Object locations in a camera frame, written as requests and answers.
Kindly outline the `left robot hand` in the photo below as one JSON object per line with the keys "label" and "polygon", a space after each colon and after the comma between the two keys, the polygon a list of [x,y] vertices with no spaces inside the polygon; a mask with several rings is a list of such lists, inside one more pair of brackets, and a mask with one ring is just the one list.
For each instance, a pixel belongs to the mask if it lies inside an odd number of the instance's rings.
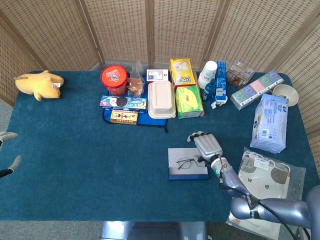
{"label": "left robot hand", "polygon": [[[8,142],[12,139],[15,139],[18,137],[18,134],[15,132],[1,132],[0,133],[0,146],[3,145],[3,143]],[[2,169],[0,171],[0,177],[3,178],[7,175],[12,174],[20,165],[22,161],[22,156],[18,155],[15,160],[13,161],[13,163],[11,164],[11,166],[9,166],[8,168]]]}

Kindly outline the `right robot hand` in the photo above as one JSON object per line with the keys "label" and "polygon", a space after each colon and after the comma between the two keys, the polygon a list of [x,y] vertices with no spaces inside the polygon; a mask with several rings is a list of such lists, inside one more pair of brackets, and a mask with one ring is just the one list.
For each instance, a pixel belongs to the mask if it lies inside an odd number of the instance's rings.
{"label": "right robot hand", "polygon": [[187,137],[187,142],[194,142],[201,157],[208,163],[223,155],[223,149],[212,133],[194,132]]}

